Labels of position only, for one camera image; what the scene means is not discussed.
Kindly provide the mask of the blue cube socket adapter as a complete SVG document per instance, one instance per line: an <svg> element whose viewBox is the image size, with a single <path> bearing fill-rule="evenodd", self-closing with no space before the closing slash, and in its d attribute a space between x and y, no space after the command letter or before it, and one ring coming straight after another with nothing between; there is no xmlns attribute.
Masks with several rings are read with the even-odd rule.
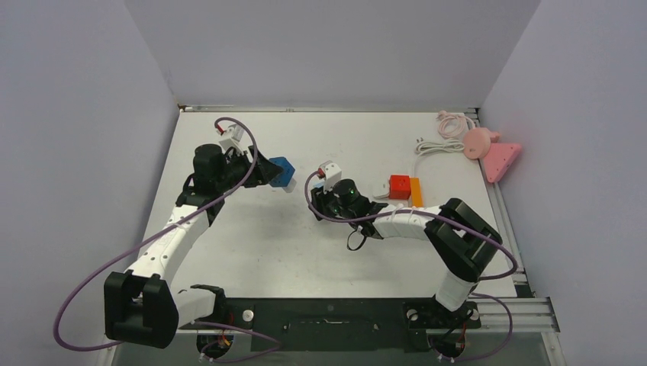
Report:
<svg viewBox="0 0 647 366"><path fill-rule="evenodd" d="M269 185L273 188L283 188L294 178L294 166L284 156L273 157L269 161L281 169L281 172L269 182Z"/></svg>

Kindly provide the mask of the white plug charger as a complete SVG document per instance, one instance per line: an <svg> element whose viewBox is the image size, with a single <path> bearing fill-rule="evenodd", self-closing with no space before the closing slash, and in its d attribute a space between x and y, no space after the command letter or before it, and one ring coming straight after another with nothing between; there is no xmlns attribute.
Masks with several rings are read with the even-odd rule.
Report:
<svg viewBox="0 0 647 366"><path fill-rule="evenodd" d="M291 179L282 189L285 193L291 193L296 188L296 185L297 182L294 179Z"/></svg>

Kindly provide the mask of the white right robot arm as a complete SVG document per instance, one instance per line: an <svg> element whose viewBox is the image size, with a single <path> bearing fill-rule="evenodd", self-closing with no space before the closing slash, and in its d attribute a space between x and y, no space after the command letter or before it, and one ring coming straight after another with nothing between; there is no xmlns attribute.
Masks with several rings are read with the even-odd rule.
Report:
<svg viewBox="0 0 647 366"><path fill-rule="evenodd" d="M441 326L461 317L464 302L503 248L499 233L458 198L435 207L396 207L370 201L346 178L329 190L312 188L307 202L318 220L347 223L364 239L429 242L446 266L431 306L431 316Z"/></svg>

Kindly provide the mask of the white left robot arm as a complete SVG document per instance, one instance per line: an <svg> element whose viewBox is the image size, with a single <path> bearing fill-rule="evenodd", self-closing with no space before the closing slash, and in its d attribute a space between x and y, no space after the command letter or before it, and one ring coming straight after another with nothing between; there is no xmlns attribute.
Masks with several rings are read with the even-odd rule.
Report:
<svg viewBox="0 0 647 366"><path fill-rule="evenodd" d="M153 239L126 271L112 272L104 283L105 332L110 340L167 347L177 329L200 320L217 328L231 318L220 287L194 284L174 291L170 284L193 245L211 227L223 196L236 184L245 188L289 181L294 172L284 158L265 158L216 144L195 149L193 173L185 180L166 233Z"/></svg>

